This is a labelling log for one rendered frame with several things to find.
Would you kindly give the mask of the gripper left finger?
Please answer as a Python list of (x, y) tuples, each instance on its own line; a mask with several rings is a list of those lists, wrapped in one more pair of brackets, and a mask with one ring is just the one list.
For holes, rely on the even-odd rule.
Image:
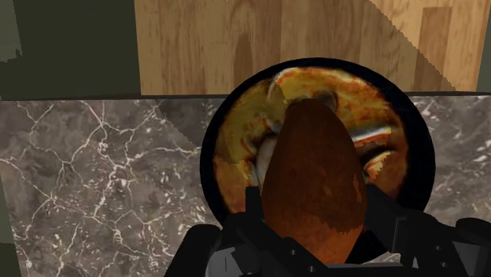
[(245, 211), (223, 227), (198, 224), (185, 234), (164, 277), (328, 277), (328, 267), (292, 238), (281, 238), (264, 222), (260, 190), (245, 189)]

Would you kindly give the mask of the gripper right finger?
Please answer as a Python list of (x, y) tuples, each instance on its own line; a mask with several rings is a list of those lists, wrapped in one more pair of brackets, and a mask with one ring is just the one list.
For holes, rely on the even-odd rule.
[(365, 225), (401, 263), (427, 277), (491, 277), (491, 223), (474, 217), (443, 224), (399, 206), (367, 185)]

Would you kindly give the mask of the brown egg-shaped fruit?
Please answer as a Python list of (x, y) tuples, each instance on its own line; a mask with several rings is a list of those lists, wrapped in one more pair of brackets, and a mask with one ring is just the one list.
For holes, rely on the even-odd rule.
[(262, 188), (265, 223), (324, 264), (346, 262), (367, 210), (353, 141), (325, 104), (304, 99), (286, 111)]

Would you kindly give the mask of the black bowl with yellow inside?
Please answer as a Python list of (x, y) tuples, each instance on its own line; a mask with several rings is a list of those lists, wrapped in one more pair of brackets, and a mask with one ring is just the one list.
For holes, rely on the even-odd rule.
[[(287, 109), (304, 99), (327, 105), (349, 133), (365, 182), (402, 207), (424, 210), (435, 178), (428, 127), (408, 96), (384, 76), (349, 61), (303, 58), (271, 66), (239, 85), (205, 133), (201, 185), (220, 222), (246, 208), (246, 188), (262, 193)], [(385, 252), (363, 225), (346, 262)]]

